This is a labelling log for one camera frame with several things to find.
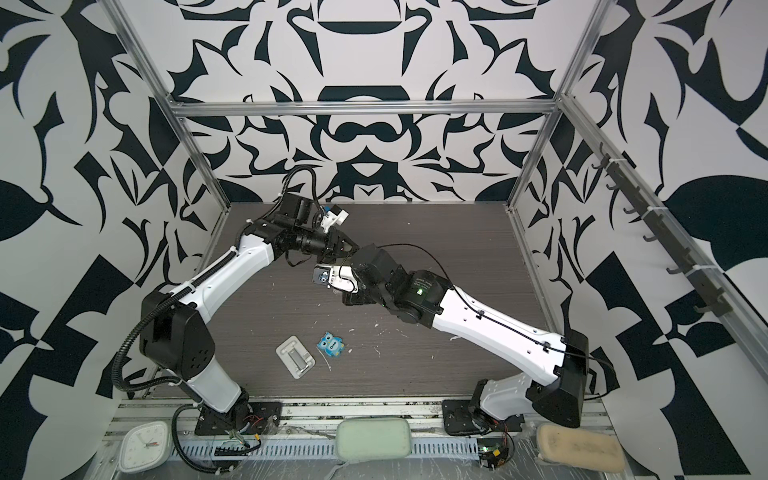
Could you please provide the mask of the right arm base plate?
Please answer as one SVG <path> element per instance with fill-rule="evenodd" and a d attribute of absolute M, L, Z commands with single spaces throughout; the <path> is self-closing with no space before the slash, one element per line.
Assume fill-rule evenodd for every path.
<path fill-rule="evenodd" d="M 469 400 L 446 399 L 441 402 L 443 429 L 449 436 L 484 435 L 489 427 L 474 417 L 469 410 Z"/>

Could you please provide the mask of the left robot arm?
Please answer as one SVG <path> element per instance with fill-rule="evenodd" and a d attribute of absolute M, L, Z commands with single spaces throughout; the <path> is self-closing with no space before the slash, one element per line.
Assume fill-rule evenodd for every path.
<path fill-rule="evenodd" d="M 224 303 L 255 274 L 287 253 L 299 252 L 321 263 L 350 255 L 355 244 L 340 229 L 347 211 L 287 194 L 262 217 L 247 221 L 211 265 L 168 293 L 151 294 L 142 305 L 140 352 L 169 372 L 198 404 L 240 419 L 247 395 L 216 358 L 209 323 Z"/>

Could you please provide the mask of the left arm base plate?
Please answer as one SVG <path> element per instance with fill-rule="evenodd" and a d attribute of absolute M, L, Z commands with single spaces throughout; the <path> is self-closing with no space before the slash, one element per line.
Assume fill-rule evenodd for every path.
<path fill-rule="evenodd" d="M 257 401 L 236 404 L 229 413 L 219 413 L 204 406 L 194 430 L 197 436 L 224 435 L 236 429 L 241 434 L 263 434 L 281 422 L 283 404 Z"/>

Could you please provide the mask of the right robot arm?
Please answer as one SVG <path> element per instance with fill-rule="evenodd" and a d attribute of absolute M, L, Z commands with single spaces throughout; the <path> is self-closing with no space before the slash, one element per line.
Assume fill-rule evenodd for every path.
<path fill-rule="evenodd" d="M 584 334 L 525 324 L 476 300 L 447 274 L 408 271 L 374 245 L 331 266 L 328 281 L 347 305 L 378 304 L 405 323 L 457 336 L 518 368 L 512 377 L 478 383 L 473 414 L 501 421 L 536 413 L 564 427 L 580 426 L 588 373 Z"/>

